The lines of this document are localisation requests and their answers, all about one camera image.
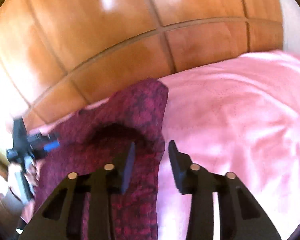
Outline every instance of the pink cloth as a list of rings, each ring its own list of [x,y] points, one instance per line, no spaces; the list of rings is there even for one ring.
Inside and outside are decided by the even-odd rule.
[[[300,223],[300,58],[250,53],[161,81],[166,146],[175,140],[210,172],[235,172],[287,239]],[[178,193],[167,150],[158,178],[158,239],[185,240],[191,195]]]

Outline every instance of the pink fabric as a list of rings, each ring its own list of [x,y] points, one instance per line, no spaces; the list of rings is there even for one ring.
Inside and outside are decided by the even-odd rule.
[[[300,223],[300,58],[251,53],[161,81],[166,146],[175,140],[210,172],[235,172],[287,239]],[[167,150],[158,178],[158,239],[184,240],[191,195],[178,193]]]

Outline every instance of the red object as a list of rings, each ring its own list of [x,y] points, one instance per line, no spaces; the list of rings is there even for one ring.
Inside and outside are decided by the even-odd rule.
[[[91,173],[135,141],[130,187],[124,195],[112,196],[114,231],[118,240],[157,239],[158,170],[165,149],[161,127],[167,98],[167,87],[146,79],[58,125],[54,131],[61,135],[61,146],[49,153],[41,169],[35,210],[68,173]],[[83,240],[88,239],[87,222],[86,206]]]

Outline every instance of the patterned cloth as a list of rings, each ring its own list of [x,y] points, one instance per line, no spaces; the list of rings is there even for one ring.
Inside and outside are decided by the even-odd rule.
[[[164,152],[161,134],[168,89],[146,79],[115,93],[107,103],[78,111],[58,125],[61,147],[49,153],[36,189],[37,210],[68,173],[91,173],[111,162],[116,153],[136,143],[130,186],[112,196],[116,239],[157,239],[156,199],[159,162]],[[83,212],[82,239],[87,237],[88,208]]]

